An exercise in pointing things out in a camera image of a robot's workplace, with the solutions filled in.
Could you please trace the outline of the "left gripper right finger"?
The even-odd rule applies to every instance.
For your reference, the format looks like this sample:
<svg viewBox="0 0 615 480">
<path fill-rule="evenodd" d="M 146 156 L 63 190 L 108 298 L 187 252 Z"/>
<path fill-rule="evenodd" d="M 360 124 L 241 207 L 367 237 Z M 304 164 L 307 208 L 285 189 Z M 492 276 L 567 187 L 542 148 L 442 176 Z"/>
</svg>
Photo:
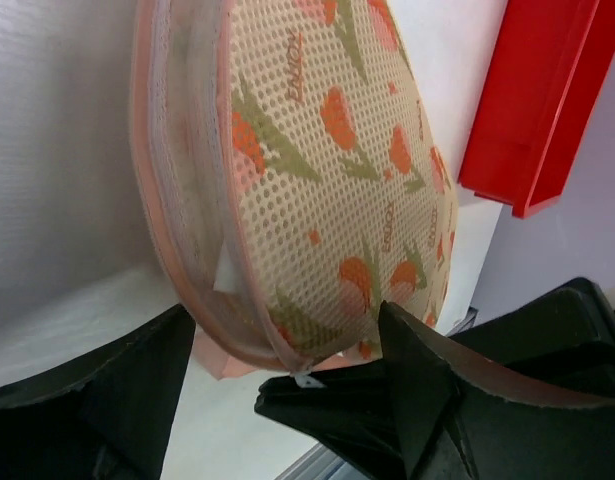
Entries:
<svg viewBox="0 0 615 480">
<path fill-rule="evenodd" d="M 379 315 L 409 479 L 615 479 L 615 399 L 519 374 L 396 304 Z"/>
</svg>

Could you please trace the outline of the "white zipper pull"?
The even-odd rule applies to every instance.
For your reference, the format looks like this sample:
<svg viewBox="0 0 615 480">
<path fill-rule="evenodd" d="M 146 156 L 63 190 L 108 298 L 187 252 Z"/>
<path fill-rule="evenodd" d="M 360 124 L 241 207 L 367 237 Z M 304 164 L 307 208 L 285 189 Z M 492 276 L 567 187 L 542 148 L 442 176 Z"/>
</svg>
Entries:
<svg viewBox="0 0 615 480">
<path fill-rule="evenodd" d="M 292 373 L 291 377 L 301 389 L 324 389 L 326 385 L 314 376 L 313 370 Z"/>
</svg>

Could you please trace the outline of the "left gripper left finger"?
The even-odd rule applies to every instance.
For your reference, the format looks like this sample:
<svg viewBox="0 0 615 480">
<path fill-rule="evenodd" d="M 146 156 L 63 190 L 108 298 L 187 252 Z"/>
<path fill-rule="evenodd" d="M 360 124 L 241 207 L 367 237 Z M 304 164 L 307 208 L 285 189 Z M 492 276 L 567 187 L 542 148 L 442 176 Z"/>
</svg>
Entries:
<svg viewBox="0 0 615 480">
<path fill-rule="evenodd" d="M 180 305 L 0 387 L 0 479 L 158 479 L 195 323 Z"/>
</svg>

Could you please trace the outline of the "floral mesh laundry bag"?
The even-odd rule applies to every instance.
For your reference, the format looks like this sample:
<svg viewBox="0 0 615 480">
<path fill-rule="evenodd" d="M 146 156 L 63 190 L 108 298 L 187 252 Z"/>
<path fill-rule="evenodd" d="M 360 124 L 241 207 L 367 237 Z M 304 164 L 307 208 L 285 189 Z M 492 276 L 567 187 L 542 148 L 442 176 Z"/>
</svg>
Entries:
<svg viewBox="0 0 615 480">
<path fill-rule="evenodd" d="M 142 1 L 132 156 L 216 378 L 381 356 L 435 326 L 458 201 L 385 1 Z"/>
</svg>

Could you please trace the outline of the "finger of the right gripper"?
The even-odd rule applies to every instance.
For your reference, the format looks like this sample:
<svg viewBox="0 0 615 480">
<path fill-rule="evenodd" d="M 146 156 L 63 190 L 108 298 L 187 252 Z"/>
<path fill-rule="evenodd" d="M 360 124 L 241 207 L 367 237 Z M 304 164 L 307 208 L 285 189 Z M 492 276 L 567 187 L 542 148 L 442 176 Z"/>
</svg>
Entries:
<svg viewBox="0 0 615 480">
<path fill-rule="evenodd" d="M 292 377 L 266 381 L 257 414 L 304 433 L 370 479 L 459 479 L 462 461 L 446 430 L 456 396 L 442 378 L 391 376 L 384 361 L 315 372 L 324 389 Z"/>
</svg>

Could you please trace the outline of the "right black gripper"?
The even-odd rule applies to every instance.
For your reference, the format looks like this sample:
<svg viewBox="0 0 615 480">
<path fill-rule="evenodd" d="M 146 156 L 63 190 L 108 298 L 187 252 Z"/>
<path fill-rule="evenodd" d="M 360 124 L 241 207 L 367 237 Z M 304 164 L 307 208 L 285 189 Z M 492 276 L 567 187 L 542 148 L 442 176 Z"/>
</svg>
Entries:
<svg viewBox="0 0 615 480">
<path fill-rule="evenodd" d="M 615 309 L 584 277 L 449 337 L 527 377 L 615 398 Z"/>
</svg>

